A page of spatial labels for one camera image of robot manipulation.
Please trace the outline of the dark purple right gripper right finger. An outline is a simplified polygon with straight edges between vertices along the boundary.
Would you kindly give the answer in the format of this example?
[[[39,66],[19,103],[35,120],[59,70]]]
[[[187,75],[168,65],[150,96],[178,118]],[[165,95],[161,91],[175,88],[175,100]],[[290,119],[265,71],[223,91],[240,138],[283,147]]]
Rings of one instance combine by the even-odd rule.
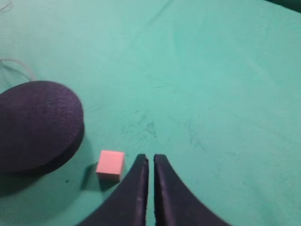
[[[154,212],[157,226],[227,226],[182,182],[166,155],[154,156]]]

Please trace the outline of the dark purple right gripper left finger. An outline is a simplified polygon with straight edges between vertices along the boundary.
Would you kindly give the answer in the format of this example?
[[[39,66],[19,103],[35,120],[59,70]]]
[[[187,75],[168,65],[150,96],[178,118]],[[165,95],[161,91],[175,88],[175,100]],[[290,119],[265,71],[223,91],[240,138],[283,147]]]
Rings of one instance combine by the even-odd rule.
[[[80,226],[144,226],[149,186],[149,161],[137,155],[117,188]]]

